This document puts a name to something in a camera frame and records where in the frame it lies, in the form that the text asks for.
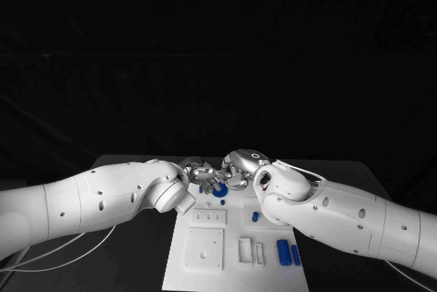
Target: table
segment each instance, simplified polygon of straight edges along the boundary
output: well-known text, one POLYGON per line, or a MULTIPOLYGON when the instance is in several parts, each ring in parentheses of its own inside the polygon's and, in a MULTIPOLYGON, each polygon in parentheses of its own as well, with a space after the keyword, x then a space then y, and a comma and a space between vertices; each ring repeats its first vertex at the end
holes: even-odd
MULTIPOLYGON (((178 162, 184 157, 103 155, 95 161, 92 168, 129 161, 144 162, 154 158, 178 162)), ((204 157, 203 159, 213 167, 220 166, 222 158, 204 157)), ((369 168, 360 162, 292 159, 282 161, 320 174, 328 180, 351 185, 389 200, 369 168)), ((47 272, 14 272, 4 292, 161 291, 174 220, 174 210, 162 214, 151 209, 141 211, 131 221, 116 226, 103 244, 79 261, 47 272)), ((85 234, 73 244, 23 266, 23 269, 46 269, 66 263, 99 243, 108 232, 109 229, 105 229, 85 234)), ((294 229, 294 234, 311 292, 422 291, 383 261, 340 252, 307 238, 297 229, 294 229)), ((46 253, 72 237, 63 236, 33 246, 24 260, 46 253)), ((415 271, 410 272, 408 274, 412 276, 418 274, 415 271)))

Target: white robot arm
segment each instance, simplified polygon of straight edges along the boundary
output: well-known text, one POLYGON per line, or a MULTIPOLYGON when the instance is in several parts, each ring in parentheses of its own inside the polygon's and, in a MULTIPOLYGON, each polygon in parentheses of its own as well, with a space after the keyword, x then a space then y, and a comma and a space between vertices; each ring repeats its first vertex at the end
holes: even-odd
POLYGON ((61 181, 0 192, 0 260, 64 235, 93 232, 144 209, 181 215, 194 204, 187 169, 157 159, 89 170, 61 181))
POLYGON ((327 180, 308 181, 281 161, 253 150, 236 150, 223 160, 247 181, 265 218, 291 225, 331 248, 395 262, 437 278, 437 216, 402 207, 369 192, 327 180))

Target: black background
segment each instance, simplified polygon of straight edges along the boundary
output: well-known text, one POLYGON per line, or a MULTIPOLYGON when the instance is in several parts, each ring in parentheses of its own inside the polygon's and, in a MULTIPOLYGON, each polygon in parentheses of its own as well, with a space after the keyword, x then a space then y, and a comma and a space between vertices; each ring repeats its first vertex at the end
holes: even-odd
POLYGON ((435 0, 2 0, 0 173, 102 154, 360 161, 437 213, 435 0))

